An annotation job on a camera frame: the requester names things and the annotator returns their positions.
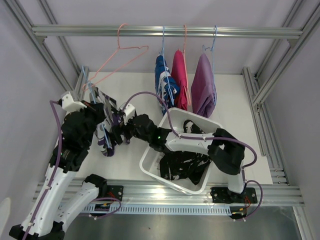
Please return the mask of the purple camouflage trousers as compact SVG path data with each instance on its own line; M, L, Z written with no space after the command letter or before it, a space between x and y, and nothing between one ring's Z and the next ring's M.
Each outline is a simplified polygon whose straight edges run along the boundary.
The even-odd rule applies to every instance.
M104 120L96 127L95 136L100 152L105 157L115 154L115 147L122 143L129 144L127 134L122 129L122 116L117 107L117 101L99 90L92 83L89 84L89 100L93 104L103 104Z

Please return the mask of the black white patterned trousers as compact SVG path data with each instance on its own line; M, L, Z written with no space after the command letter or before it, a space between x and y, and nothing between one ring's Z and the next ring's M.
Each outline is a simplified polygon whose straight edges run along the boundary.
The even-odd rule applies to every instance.
M159 162L160 176L169 181L189 179L197 185L211 163L209 156L201 153L171 151L166 146L160 146L158 151L164 153Z

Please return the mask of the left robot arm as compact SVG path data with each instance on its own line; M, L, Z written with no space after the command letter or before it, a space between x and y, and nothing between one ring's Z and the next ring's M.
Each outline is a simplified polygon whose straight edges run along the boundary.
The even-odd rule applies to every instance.
M93 200L107 197L107 180L89 175L65 203L62 198L89 153L97 125L105 119L104 105L81 101L81 109L67 114L58 125L58 145L52 152L44 185L26 219L11 227L16 240L62 240L73 220Z

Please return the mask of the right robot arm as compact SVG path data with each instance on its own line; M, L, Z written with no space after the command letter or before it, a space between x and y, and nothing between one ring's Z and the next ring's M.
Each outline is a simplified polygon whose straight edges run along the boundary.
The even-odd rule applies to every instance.
M247 145L223 128L210 133L177 132L172 121L180 120L180 116L172 116L173 113L174 110L167 111L161 120L161 124L168 121L169 128L155 125L147 114L128 116L121 113L121 122L112 128L116 142L121 144L122 136L128 140L135 137L160 153L186 151L209 156L216 167L228 176L228 198L240 202L246 196L242 164Z

